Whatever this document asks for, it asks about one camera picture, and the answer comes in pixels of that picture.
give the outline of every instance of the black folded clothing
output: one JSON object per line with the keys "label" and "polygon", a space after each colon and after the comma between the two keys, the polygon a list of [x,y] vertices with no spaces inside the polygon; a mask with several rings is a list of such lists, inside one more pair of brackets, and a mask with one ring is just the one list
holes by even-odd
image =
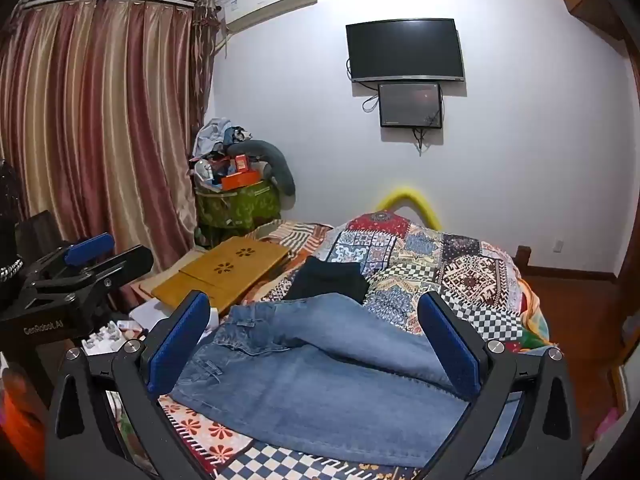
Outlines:
{"label": "black folded clothing", "polygon": [[282,299],[301,300],[337,292],[362,303],[368,290],[369,283],[360,273],[359,263],[323,262],[309,256],[296,274],[287,295]]}

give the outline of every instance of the bed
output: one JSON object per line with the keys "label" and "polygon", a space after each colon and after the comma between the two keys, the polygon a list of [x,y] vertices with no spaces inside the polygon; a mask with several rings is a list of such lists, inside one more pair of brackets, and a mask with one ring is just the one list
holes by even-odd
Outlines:
{"label": "bed", "polygon": [[[287,247],[289,262],[277,278],[249,290],[243,303],[281,300],[312,254],[331,262],[359,262],[370,285],[363,307],[407,332],[422,333],[417,301],[435,290],[485,340],[503,341],[513,352],[550,344],[538,298],[511,257],[487,242],[434,231],[387,211],[362,215],[337,228],[277,220],[248,236]],[[159,402],[191,453],[222,480],[408,480],[414,474],[407,468],[345,463],[275,448],[169,396]],[[127,430],[125,413],[120,426]],[[143,456],[136,461],[150,466]]]}

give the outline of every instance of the metal screw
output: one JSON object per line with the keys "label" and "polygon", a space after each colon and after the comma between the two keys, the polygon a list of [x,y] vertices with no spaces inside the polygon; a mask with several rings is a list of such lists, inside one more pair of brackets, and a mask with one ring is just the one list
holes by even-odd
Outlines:
{"label": "metal screw", "polygon": [[127,341],[126,343],[124,343],[124,351],[127,354],[133,354],[134,352],[137,352],[138,350],[140,350],[140,347],[142,346],[140,341],[138,341],[137,339],[131,339],[129,341]]}
{"label": "metal screw", "polygon": [[79,348],[72,348],[71,350],[67,350],[66,351],[66,358],[69,359],[70,361],[73,361],[79,355],[80,355],[80,349]]}
{"label": "metal screw", "polygon": [[500,341],[489,341],[486,345],[494,354],[501,354],[502,352],[504,352],[504,345]]}
{"label": "metal screw", "polygon": [[549,357],[551,357],[554,361],[559,361],[560,359],[562,359],[562,352],[557,348],[550,348]]}

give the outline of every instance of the wall-mounted tv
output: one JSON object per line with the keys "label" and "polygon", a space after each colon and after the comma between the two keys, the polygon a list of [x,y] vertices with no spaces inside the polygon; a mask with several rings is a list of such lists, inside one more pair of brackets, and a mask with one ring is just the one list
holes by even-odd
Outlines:
{"label": "wall-mounted tv", "polygon": [[353,81],[464,81],[456,23],[448,19],[386,20],[347,25]]}

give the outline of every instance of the air conditioner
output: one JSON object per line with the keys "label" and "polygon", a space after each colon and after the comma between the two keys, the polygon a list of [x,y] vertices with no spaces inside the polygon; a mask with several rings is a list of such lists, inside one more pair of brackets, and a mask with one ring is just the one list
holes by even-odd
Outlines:
{"label": "air conditioner", "polygon": [[256,23],[316,3],[318,0],[231,0],[225,4],[226,27],[239,32]]}

